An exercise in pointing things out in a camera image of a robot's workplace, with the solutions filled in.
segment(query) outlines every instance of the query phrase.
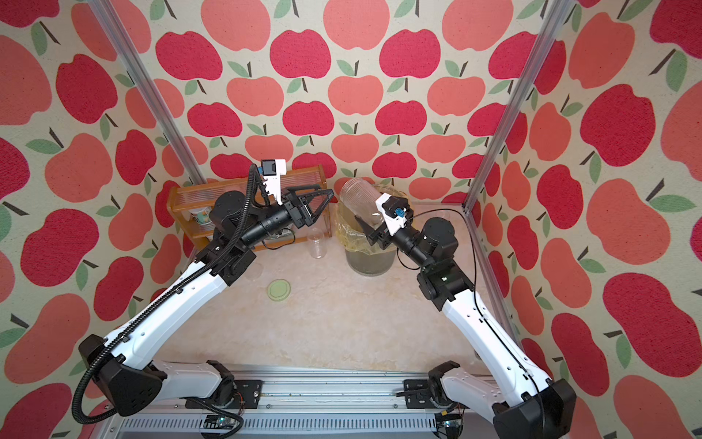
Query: vent grille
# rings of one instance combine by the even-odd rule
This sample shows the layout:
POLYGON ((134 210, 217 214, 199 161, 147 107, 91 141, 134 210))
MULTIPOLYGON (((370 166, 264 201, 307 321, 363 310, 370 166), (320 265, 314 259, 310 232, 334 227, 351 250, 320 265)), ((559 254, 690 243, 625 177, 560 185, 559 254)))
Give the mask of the vent grille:
MULTIPOLYGON (((207 414, 145 414, 125 419, 121 431, 222 433, 203 428, 207 414)), ((245 414, 242 433, 382 433, 436 431, 434 414, 245 414)))

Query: red apple print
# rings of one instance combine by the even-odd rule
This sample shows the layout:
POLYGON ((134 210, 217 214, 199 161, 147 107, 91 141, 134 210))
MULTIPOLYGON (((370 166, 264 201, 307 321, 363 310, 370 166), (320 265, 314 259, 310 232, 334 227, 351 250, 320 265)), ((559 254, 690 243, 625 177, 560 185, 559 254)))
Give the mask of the red apple print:
POLYGON ((562 313, 553 318, 551 335, 578 386, 588 395, 604 395, 609 388, 607 359, 588 325, 575 315, 562 313))
POLYGON ((0 138, 0 199, 22 189, 29 181, 27 159, 12 143, 0 138))
POLYGON ((110 221, 110 242, 115 249, 134 250, 144 242, 153 225, 149 200, 141 194, 129 195, 124 206, 110 221))
POLYGON ((156 149, 146 134, 132 129, 117 143, 114 165, 122 180, 132 186, 141 184, 146 173, 156 164, 156 149))
POLYGON ((416 170, 417 161, 409 152, 386 152, 373 162, 373 174, 380 178, 407 178, 416 170))
POLYGON ((179 263, 180 241, 171 233, 164 237, 159 252, 151 260, 151 280, 157 284, 165 284, 173 277, 179 263))
POLYGON ((156 215, 156 220, 165 228, 169 228, 176 221, 173 219, 171 214, 168 212, 166 205, 168 204, 168 195, 171 193, 171 189, 179 188, 175 181, 164 181, 164 186, 161 192, 156 194, 156 201, 154 202, 154 215, 156 215))
POLYGON ((420 177, 409 183, 409 194, 416 199, 439 199, 450 190, 451 180, 446 177, 420 177))
POLYGON ((380 69, 389 77, 426 78, 439 66, 441 46, 430 30, 401 30, 383 44, 380 69))
POLYGON ((270 37, 270 17, 259 0, 205 0, 200 16, 210 37, 232 51, 259 51, 270 37))
POLYGON ((470 210, 470 214, 473 215, 473 220, 475 221, 475 227, 480 227, 480 202, 478 200, 475 200, 475 203, 473 204, 473 208, 470 210))
POLYGON ((697 0, 661 0, 651 21, 651 39, 674 43, 688 55, 702 58, 702 4, 697 0))
POLYGON ((619 380, 614 408, 634 439, 691 437, 670 396, 643 376, 627 375, 619 380))
POLYGON ((71 8, 73 27, 88 50, 98 58, 115 61, 117 52, 107 38, 104 29, 87 3, 76 3, 71 8))
POLYGON ((490 262, 493 273, 495 273, 497 285, 500 287, 502 297, 507 297, 510 293, 510 273, 507 271, 507 267, 505 267, 505 261, 502 259, 502 255, 499 251, 493 250, 487 256, 487 260, 490 262))
POLYGON ((626 166, 641 157, 655 131, 651 101, 636 97, 627 84, 602 92, 585 111, 580 125, 583 140, 610 166, 626 166))
POLYGON ((571 177, 570 169, 563 164, 550 167, 541 175, 536 186, 536 197, 548 212, 553 225, 570 229, 583 213, 583 189, 571 177))
POLYGON ((490 168, 490 173, 487 174, 485 179, 485 192, 487 195, 493 197, 497 193, 497 189, 500 188, 500 165, 497 163, 492 164, 490 168))
POLYGON ((334 157, 346 163, 367 163, 378 154, 380 145, 373 134, 341 134, 331 141, 334 157))
POLYGON ((66 201, 88 201, 112 180, 112 158, 97 138, 80 133, 48 161, 44 176, 51 192, 66 201))
POLYGON ((118 319, 143 280, 144 267, 138 259, 131 256, 115 259, 95 288, 95 314, 105 322, 118 319))
POLYGON ((690 237, 690 247, 695 253, 697 259, 702 261, 702 218, 697 220, 697 223, 692 228, 692 236, 690 237))
POLYGON ((151 47, 151 29, 144 14, 129 0, 112 0, 112 6, 136 51, 146 53, 151 47))
POLYGON ((227 84, 227 97, 234 108, 249 116, 275 116, 285 100, 280 84, 269 77, 234 78, 227 84))
POLYGON ((534 268, 538 260, 538 238, 526 216, 512 218, 507 227, 507 241, 515 251, 519 265, 525 270, 534 268))
POLYGON ((403 103, 392 101, 378 110, 376 128, 386 136, 392 134, 419 134, 427 124, 427 112, 416 100, 403 103))
POLYGON ((444 39, 457 51, 491 48, 512 22, 511 0, 454 0, 444 13, 444 39))
POLYGON ((178 87, 165 79, 154 79, 154 84, 156 84, 156 87, 159 89, 161 97, 166 101, 171 115, 175 118, 182 116, 183 111, 185 111, 185 101, 178 87))
POLYGON ((35 112, 48 110, 51 87, 44 69, 24 46, 0 35, 0 53, 0 125, 24 125, 35 112))
POLYGON ((668 223, 622 178, 597 188, 588 203, 587 222, 608 254, 635 266, 656 261, 670 245, 668 223))
POLYGON ((61 367, 90 325, 90 310, 76 294, 54 296, 10 350, 5 376, 15 384, 42 380, 61 367))
POLYGON ((237 137, 241 134, 241 120, 228 106, 215 102, 197 103, 187 111, 187 122, 192 129, 206 137, 237 137))
POLYGON ((531 184, 517 162, 510 162, 502 177, 502 196, 507 200, 510 209, 520 211, 529 203, 531 184))
POLYGON ((532 361, 536 363, 548 376, 553 379, 553 372, 548 368, 548 363, 546 362, 546 356, 543 354, 543 349, 532 339, 522 339, 522 347, 524 348, 524 353, 527 357, 531 358, 532 361))
POLYGON ((29 392, 7 412, 0 439, 50 438, 71 406, 71 393, 64 383, 46 384, 29 392), (41 407, 41 416, 37 416, 37 407, 41 407))
POLYGON ((270 63, 286 78, 321 78, 331 67, 331 53, 315 31, 286 30, 270 44, 270 63))
POLYGON ((663 124, 661 149, 663 154, 682 162, 697 181, 702 181, 702 81, 693 85, 673 105, 663 124))
POLYGON ((55 17, 57 15, 58 0, 0 1, 0 21, 14 27, 26 27, 39 17, 55 17))
POLYGON ((241 154, 219 154, 210 160, 210 167, 217 177, 224 179, 248 176, 251 160, 241 154))
POLYGON ((367 116, 383 100, 383 85, 375 76, 338 77, 329 84, 329 103, 343 114, 367 116))
POLYGON ((187 237, 187 235, 184 233, 183 234, 183 253, 186 258, 189 258, 190 255, 192 254, 192 250, 194 249, 194 245, 190 238, 187 237))
POLYGON ((250 136, 244 142, 244 147, 251 158, 257 162, 266 159, 284 159, 287 162, 293 158, 293 143, 281 134, 250 136))
POLYGON ((0 251, 0 303, 7 299, 15 288, 15 270, 7 256, 0 251))
POLYGON ((634 49, 634 28, 614 22, 606 12, 588 21, 573 45, 568 74, 584 89, 610 82, 624 67, 634 49))
MULTIPOLYGON (((535 41, 536 35, 528 32, 520 32, 502 41, 490 56, 490 75, 495 79, 516 79, 522 76, 535 41)), ((563 41, 555 41, 534 80, 538 92, 550 93, 560 81, 565 67, 566 45, 563 41)))
POLYGON ((283 126, 295 136, 326 136, 334 129, 334 116, 318 100, 310 103, 296 102, 283 111, 283 126))
POLYGON ((680 378, 702 365, 695 321, 673 303, 668 288, 655 277, 614 276, 604 286, 602 300, 636 354, 653 370, 680 378))
POLYGON ((320 164, 324 170, 325 178, 334 177, 334 174, 336 174, 336 163, 329 154, 324 154, 323 152, 318 152, 317 154, 306 152, 298 155, 293 160, 293 169, 310 168, 320 164))
POLYGON ((196 32, 165 33, 156 42, 156 57, 161 67, 176 79, 214 80, 222 76, 222 60, 217 50, 196 32))
MULTIPOLYGON (((506 105, 492 103, 476 110, 468 120, 468 133, 475 137, 494 136, 505 108, 506 105)), ((507 149, 512 154, 516 154, 524 146, 528 129, 527 116, 519 112, 505 140, 507 149)))
POLYGON ((20 259, 22 272, 40 287, 62 284, 98 243, 99 237, 95 220, 83 212, 53 211, 39 230, 27 236, 20 259))
POLYGON ((117 89, 105 69, 92 58, 78 54, 70 64, 58 66, 56 94, 77 121, 92 124, 105 110, 117 105, 117 89))
POLYGON ((483 156, 480 154, 471 154, 461 157, 453 164, 451 173, 456 178, 474 178, 482 160, 483 156))
MULTIPOLYGON (((465 199, 468 197, 468 192, 454 192, 452 194, 448 194, 446 197, 444 197, 443 200, 441 200, 442 203, 444 204, 463 204, 465 199)), ((477 208, 478 211, 478 219, 476 220, 476 223, 480 223, 480 207, 477 208)))
POLYGON ((565 306, 582 308, 590 301, 592 283, 566 240, 553 238, 546 243, 541 252, 541 274, 565 306))
POLYGON ((379 45, 388 30, 390 9, 385 0, 368 0, 359 6, 346 0, 330 0, 324 7, 326 34, 346 50, 370 50, 379 45))

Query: black cable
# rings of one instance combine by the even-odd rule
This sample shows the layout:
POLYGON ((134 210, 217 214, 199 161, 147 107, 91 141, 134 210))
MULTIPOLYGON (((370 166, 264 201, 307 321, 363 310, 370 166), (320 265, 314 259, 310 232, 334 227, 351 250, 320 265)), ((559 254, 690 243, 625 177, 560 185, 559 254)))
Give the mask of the black cable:
MULTIPOLYGON (((447 210, 456 212, 457 214, 461 215, 461 217, 463 217, 463 213, 461 213, 455 209, 441 208, 441 209, 428 210, 428 211, 422 212, 421 214, 416 214, 412 218, 415 218, 415 217, 420 216, 420 215, 428 214, 430 212, 447 211, 447 210)), ((524 365, 517 359, 515 354, 513 354, 512 351, 507 347, 507 344, 502 340, 502 338, 500 338, 500 336, 497 334, 497 331, 495 331, 495 329, 490 325, 490 322, 483 316, 483 313, 481 312, 480 307, 478 306, 477 286, 476 286, 478 271, 477 271, 477 262, 476 262, 476 257, 475 257, 475 245, 473 244, 473 236, 472 235, 470 235, 470 248, 472 249, 472 252, 473 252, 473 303, 475 304, 475 310, 478 312, 478 314, 480 314, 480 317, 483 319, 483 321, 485 323, 487 323, 487 327, 490 328, 490 330, 492 331, 493 334, 495 334, 495 337, 497 337, 497 339, 500 341, 500 343, 502 343, 502 346, 507 350, 507 352, 510 353, 512 358, 514 358, 515 362, 517 362, 517 364, 519 365, 519 368, 524 371, 526 376, 531 380, 532 384, 534 385, 534 389, 536 390, 536 397, 537 397, 537 401, 538 401, 538 406, 539 406, 539 409, 541 410, 541 434, 543 435, 543 431, 545 430, 545 427, 546 427, 546 413, 543 409, 543 400, 541 399, 541 393, 539 392, 538 386, 536 385, 536 381, 534 381, 534 378, 532 378, 531 375, 529 375, 526 367, 524 367, 524 365)))
POLYGON ((223 433, 221 435, 218 435, 217 439, 229 438, 229 437, 233 436, 237 431, 241 430, 241 428, 244 426, 244 418, 242 418, 241 416, 239 416, 236 413, 227 412, 226 410, 222 410, 220 408, 217 408, 213 405, 208 404, 207 402, 204 402, 200 398, 190 397, 190 398, 186 398, 186 400, 190 401, 194 404, 199 405, 200 407, 204 408, 205 410, 209 410, 210 412, 218 414, 220 416, 234 419, 237 422, 237 425, 234 428, 229 430, 227 433, 223 433))
MULTIPOLYGON (((246 198, 244 199, 244 205, 241 208, 241 218, 246 218, 249 214, 251 200, 253 199, 255 193, 255 173, 258 173, 258 168, 255 164, 252 163, 251 167, 249 167, 249 179, 246 183, 246 198)), ((88 388, 88 383, 90 382, 90 380, 93 378, 93 376, 95 376, 98 370, 100 370, 102 364, 106 361, 107 356, 112 352, 114 347, 122 341, 128 340, 129 334, 134 332, 134 330, 146 319, 146 317, 151 315, 156 310, 156 308, 158 308, 161 304, 163 304, 163 302, 168 300, 177 291, 182 290, 190 282, 197 279, 203 273, 206 273, 207 271, 212 269, 212 267, 217 265, 217 263, 219 263, 231 252, 231 250, 234 248, 234 245, 237 243, 237 241, 239 241, 241 234, 244 232, 245 222, 246 221, 239 221, 239 223, 237 224, 237 228, 234 230, 234 234, 232 235, 232 239, 230 239, 230 241, 224 247, 222 252, 215 259, 209 261, 203 267, 186 277, 182 282, 179 282, 176 286, 171 287, 168 291, 161 294, 156 300, 151 302, 149 306, 147 306, 144 309, 144 311, 142 311, 134 318, 132 323, 130 323, 127 326, 127 328, 124 329, 124 331, 120 332, 119 335, 117 335, 117 337, 115 337, 114 340, 112 340, 110 344, 107 345, 107 347, 105 347, 105 349, 103 349, 98 354, 95 360, 91 363, 90 367, 88 367, 88 369, 81 377, 80 381, 78 382, 78 386, 76 387, 76 390, 73 394, 73 399, 71 401, 71 415, 73 416, 73 419, 76 420, 76 422, 78 422, 79 424, 95 424, 117 413, 116 408, 109 409, 106 412, 97 414, 95 416, 88 416, 83 412, 83 396, 85 395, 85 391, 86 388, 88 388)))
POLYGON ((397 251, 397 260, 402 264, 403 267, 405 267, 407 270, 419 270, 419 267, 417 268, 410 268, 402 262, 402 260, 399 258, 399 249, 395 249, 397 251))
POLYGON ((268 247, 268 246, 265 244, 265 240, 261 240, 261 244, 263 244, 263 246, 264 246, 265 248, 269 249, 269 250, 278 250, 278 249, 280 249, 280 248, 282 248, 282 247, 285 247, 286 245, 295 244, 295 240, 297 239, 297 237, 295 236, 295 231, 294 231, 293 229, 291 229, 290 227, 283 227, 282 229, 280 229, 281 232, 282 232, 283 230, 288 230, 290 233, 293 234, 293 241, 292 241, 292 242, 286 242, 286 243, 283 244, 283 245, 279 245, 278 247, 273 247, 273 248, 268 247))

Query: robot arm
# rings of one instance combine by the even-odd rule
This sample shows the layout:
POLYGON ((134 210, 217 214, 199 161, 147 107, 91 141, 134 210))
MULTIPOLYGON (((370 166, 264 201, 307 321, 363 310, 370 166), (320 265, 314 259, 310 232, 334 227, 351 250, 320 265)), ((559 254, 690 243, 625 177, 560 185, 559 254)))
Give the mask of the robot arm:
POLYGON ((107 337, 93 334, 81 342, 79 352, 88 370, 73 398, 76 421, 92 424, 115 412, 129 416, 155 400, 171 398, 207 398, 211 405, 229 402, 234 377, 219 363, 183 365, 153 357, 195 311, 244 273, 256 258, 252 248, 257 243, 291 225, 302 228, 314 224, 333 197, 331 189, 318 185, 287 188, 281 195, 279 177, 285 173, 284 162, 264 160, 259 171, 274 181, 277 178, 278 184, 273 183, 269 190, 279 204, 270 204, 266 196, 265 206, 253 202, 256 190, 264 184, 252 165, 247 194, 230 191, 217 199, 210 213, 216 227, 213 239, 178 280, 107 337), (82 412, 81 400, 89 379, 114 409, 95 417, 82 412))
POLYGON ((498 387, 454 362, 430 372, 431 398, 439 405, 459 402, 492 422, 502 439, 559 438, 570 430, 576 395, 567 381, 554 382, 519 348, 493 318, 473 282, 453 260, 458 247, 453 226, 431 218, 412 227, 407 199, 380 194, 360 178, 342 188, 341 201, 354 212, 371 245, 394 244, 419 267, 424 297, 468 339, 498 387))

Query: clear plastic cup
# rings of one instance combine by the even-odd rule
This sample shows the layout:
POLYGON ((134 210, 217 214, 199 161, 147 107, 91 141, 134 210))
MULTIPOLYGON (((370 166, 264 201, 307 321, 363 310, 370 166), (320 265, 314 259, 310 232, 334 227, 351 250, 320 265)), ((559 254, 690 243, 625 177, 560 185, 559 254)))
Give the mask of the clear plastic cup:
POLYGON ((307 235, 307 250, 310 252, 310 256, 315 259, 324 258, 326 255, 326 236, 322 230, 310 230, 309 235, 307 235))

